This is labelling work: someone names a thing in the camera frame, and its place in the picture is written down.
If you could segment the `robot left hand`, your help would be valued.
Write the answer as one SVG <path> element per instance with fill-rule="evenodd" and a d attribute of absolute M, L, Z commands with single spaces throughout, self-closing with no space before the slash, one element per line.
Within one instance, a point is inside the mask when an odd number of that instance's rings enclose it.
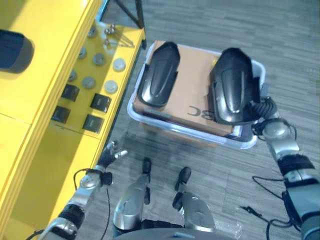
<path fill-rule="evenodd" d="M 102 150 L 100 157 L 96 163 L 97 166 L 107 168 L 114 161 L 125 157 L 128 154 L 127 150 L 118 150 L 119 143 L 111 141 Z"/>

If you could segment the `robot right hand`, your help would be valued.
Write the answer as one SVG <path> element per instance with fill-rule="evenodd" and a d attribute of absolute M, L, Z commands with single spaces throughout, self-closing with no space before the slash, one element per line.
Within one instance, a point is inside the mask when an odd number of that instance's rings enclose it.
<path fill-rule="evenodd" d="M 268 96 L 269 85 L 264 83 L 260 89 L 259 102 L 251 100 L 244 107 L 244 116 L 247 123 L 254 123 L 259 119 L 267 120 L 277 113 L 276 102 Z"/>

